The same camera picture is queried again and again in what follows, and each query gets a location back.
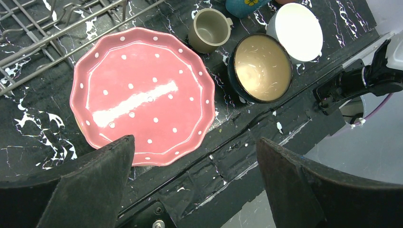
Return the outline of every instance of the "marble surface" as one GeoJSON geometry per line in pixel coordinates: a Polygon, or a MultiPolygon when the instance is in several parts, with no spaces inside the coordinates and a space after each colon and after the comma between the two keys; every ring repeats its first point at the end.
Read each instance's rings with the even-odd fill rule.
{"type": "MultiPolygon", "coordinates": [[[[10,0],[4,2],[10,7],[14,7],[10,0]]],[[[56,10],[52,15],[53,20],[62,15],[62,7],[68,2],[71,1],[57,1],[56,10]]],[[[129,1],[127,14],[138,13],[151,2],[129,1]]],[[[171,33],[188,45],[187,31],[197,11],[203,8],[215,8],[231,17],[225,10],[224,2],[223,0],[167,0],[166,3],[122,26],[120,31],[134,26],[145,27],[171,33]]],[[[368,14],[369,9],[365,0],[299,0],[298,2],[311,9],[318,17],[324,31],[324,45],[321,55],[317,59],[294,66],[293,89],[290,89],[289,93],[294,93],[317,79],[317,76],[314,75],[304,75],[305,71],[312,67],[326,66],[329,62],[334,61],[337,57],[334,55],[335,52],[354,45],[356,39],[375,26],[372,15],[368,14]]],[[[278,5],[269,3],[247,18],[231,17],[234,25],[229,41],[214,53],[201,55],[216,83],[216,118],[210,130],[233,119],[241,112],[249,112],[250,107],[255,105],[239,98],[228,86],[226,65],[237,42],[247,34],[264,33],[269,19],[278,7],[278,5]]],[[[90,11],[100,8],[99,4],[95,4],[90,11]]],[[[37,1],[27,9],[35,19],[49,14],[49,5],[46,0],[37,1]]],[[[120,15],[121,11],[122,8],[117,8],[116,13],[120,15]]],[[[87,15],[86,12],[75,10],[72,20],[87,15]]],[[[17,16],[27,23],[26,18],[21,14],[17,14],[17,16]]],[[[65,52],[74,50],[78,45],[93,39],[116,22],[116,18],[105,14],[72,30],[57,39],[57,42],[61,44],[65,52]]],[[[55,25],[47,31],[55,32],[64,26],[63,24],[55,25]]],[[[0,22],[0,31],[17,27],[12,18],[0,22]]],[[[9,56],[31,43],[32,41],[23,33],[9,33],[0,44],[0,58],[9,56]]],[[[85,48],[69,58],[68,61],[14,90],[13,96],[0,98],[0,180],[15,180],[21,175],[48,170],[94,150],[85,141],[68,105],[73,82],[72,65],[89,48],[85,48]]],[[[55,53],[50,47],[47,49],[51,53],[55,53]]],[[[33,72],[36,67],[48,62],[50,60],[39,52],[5,70],[12,78],[18,80],[33,72]]],[[[110,77],[110,81],[113,80],[116,80],[115,76],[110,77]]],[[[134,180],[151,168],[150,166],[133,168],[130,179],[134,180]]]]}

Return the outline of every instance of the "bowl rim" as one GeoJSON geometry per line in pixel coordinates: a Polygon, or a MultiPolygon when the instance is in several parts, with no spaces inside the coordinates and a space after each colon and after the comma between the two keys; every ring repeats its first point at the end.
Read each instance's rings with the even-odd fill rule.
{"type": "Polygon", "coordinates": [[[276,101],[280,100],[280,99],[287,93],[287,91],[290,89],[290,87],[291,87],[291,85],[292,85],[293,66],[292,66],[292,62],[291,62],[291,57],[290,57],[290,55],[288,54],[288,52],[286,51],[286,49],[282,46],[282,44],[280,44],[280,42],[278,42],[278,41],[277,41],[276,39],[274,39],[272,36],[267,35],[266,33],[253,33],[253,34],[249,34],[249,35],[245,36],[244,38],[242,38],[242,39],[238,42],[238,44],[236,45],[236,47],[235,47],[235,49],[234,49],[234,62],[233,62],[233,66],[234,66],[234,74],[235,74],[235,77],[236,77],[236,79],[237,79],[238,84],[240,85],[240,87],[242,88],[242,90],[245,91],[245,92],[246,92],[253,100],[255,100],[257,103],[272,103],[272,102],[276,102],[276,101]],[[286,55],[286,58],[287,58],[287,60],[288,60],[288,63],[289,63],[289,65],[290,65],[290,74],[291,74],[291,78],[290,78],[290,82],[289,82],[288,88],[284,91],[284,93],[283,93],[279,98],[277,98],[277,99],[275,99],[275,100],[265,101],[265,100],[261,100],[261,99],[256,98],[255,96],[253,96],[252,94],[250,94],[250,93],[245,89],[245,87],[242,85],[242,83],[240,82],[240,79],[239,79],[239,77],[238,77],[238,74],[237,74],[237,67],[236,67],[236,65],[235,65],[235,63],[236,63],[235,60],[236,60],[237,50],[238,50],[240,44],[241,44],[245,39],[247,39],[247,38],[249,38],[249,37],[251,37],[251,36],[265,36],[265,37],[267,37],[267,38],[273,40],[273,41],[274,41],[275,43],[277,43],[277,45],[283,50],[283,52],[284,52],[284,54],[286,55]]]}

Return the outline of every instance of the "dish rack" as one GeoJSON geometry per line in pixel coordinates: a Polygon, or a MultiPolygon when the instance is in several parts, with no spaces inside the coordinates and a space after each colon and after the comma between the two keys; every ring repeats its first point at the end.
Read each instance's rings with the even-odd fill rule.
{"type": "Polygon", "coordinates": [[[61,8],[63,9],[63,12],[61,12],[61,16],[56,20],[52,18],[52,14],[54,13],[56,8],[59,9],[60,6],[58,6],[57,4],[60,4],[60,0],[48,0],[48,4],[46,5],[47,9],[49,10],[48,16],[37,20],[35,20],[28,13],[27,9],[41,0],[29,0],[28,2],[25,2],[23,4],[19,3],[19,0],[10,1],[12,1],[12,4],[15,5],[15,7],[10,8],[3,0],[0,0],[0,6],[5,9],[5,11],[0,11],[0,22],[7,18],[12,18],[15,23],[18,24],[19,28],[10,28],[1,31],[0,43],[6,41],[7,34],[23,32],[32,40],[32,44],[0,60],[0,73],[3,74],[5,78],[5,80],[0,81],[0,95],[10,95],[13,89],[17,88],[23,83],[39,76],[40,74],[44,73],[45,71],[63,61],[68,62],[67,59],[73,56],[75,53],[83,50],[85,47],[95,43],[102,36],[111,33],[112,31],[132,21],[136,17],[144,14],[145,12],[158,6],[166,0],[157,0],[140,12],[131,16],[129,15],[129,17],[126,16],[126,7],[129,0],[115,0],[112,2],[110,2],[109,0],[79,0],[79,4],[71,2],[62,6],[61,8]],[[94,6],[100,6],[100,9],[92,11],[91,8],[93,8],[94,6]],[[73,21],[71,19],[71,16],[75,10],[81,10],[88,13],[89,15],[87,17],[73,21]],[[28,19],[29,24],[24,24],[22,20],[17,17],[17,13],[22,13],[26,17],[26,19],[28,19]],[[109,14],[110,17],[117,21],[117,23],[102,34],[92,38],[88,42],[83,43],[70,51],[62,49],[61,45],[57,42],[58,38],[66,35],[74,28],[77,28],[85,22],[104,14],[109,14]],[[58,28],[61,29],[56,32],[50,32],[50,28],[54,26],[58,26],[58,28]],[[38,66],[33,73],[24,77],[18,77],[18,79],[11,78],[6,72],[6,69],[8,67],[37,53],[43,53],[50,60],[50,63],[42,64],[38,66]]]}

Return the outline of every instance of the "plate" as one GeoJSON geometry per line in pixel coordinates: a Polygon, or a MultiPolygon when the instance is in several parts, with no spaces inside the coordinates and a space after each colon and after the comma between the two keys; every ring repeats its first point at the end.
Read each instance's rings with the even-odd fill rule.
{"type": "Polygon", "coordinates": [[[133,134],[133,166],[165,166],[200,146],[215,118],[214,82],[173,35],[132,28],[77,62],[70,107],[92,147],[133,134]]]}

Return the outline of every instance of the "purple cable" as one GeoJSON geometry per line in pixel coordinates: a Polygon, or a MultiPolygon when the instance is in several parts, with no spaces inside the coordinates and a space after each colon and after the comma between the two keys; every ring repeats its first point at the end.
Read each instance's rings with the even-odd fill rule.
{"type": "MultiPolygon", "coordinates": [[[[365,120],[369,120],[373,115],[375,115],[375,113],[377,113],[385,104],[386,102],[389,101],[389,99],[392,97],[393,93],[388,94],[388,96],[385,97],[385,99],[378,105],[378,107],[376,107],[376,109],[374,109],[368,116],[366,116],[364,119],[365,120]]],[[[360,125],[361,122],[355,122],[354,125],[360,125]]],[[[346,132],[349,128],[344,128],[343,130],[337,132],[336,134],[332,135],[332,136],[326,136],[327,137],[337,137],[341,134],[343,134],[344,132],[346,132]]]]}

